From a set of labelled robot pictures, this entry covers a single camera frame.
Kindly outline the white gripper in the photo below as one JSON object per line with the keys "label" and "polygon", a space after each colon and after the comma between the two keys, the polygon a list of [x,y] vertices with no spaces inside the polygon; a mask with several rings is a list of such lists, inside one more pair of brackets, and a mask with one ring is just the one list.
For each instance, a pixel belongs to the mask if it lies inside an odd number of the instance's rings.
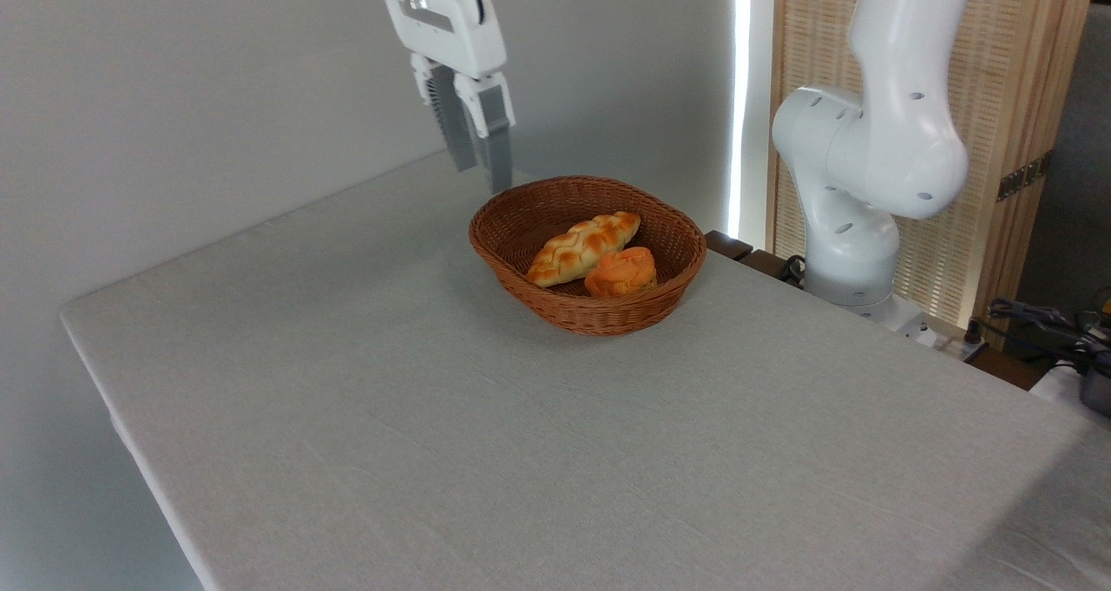
{"label": "white gripper", "polygon": [[424,9],[386,0],[386,9],[400,41],[413,52],[417,89],[436,116],[457,171],[477,164],[471,129],[492,194],[511,188],[516,112],[500,72],[507,53],[491,0],[427,0]]}

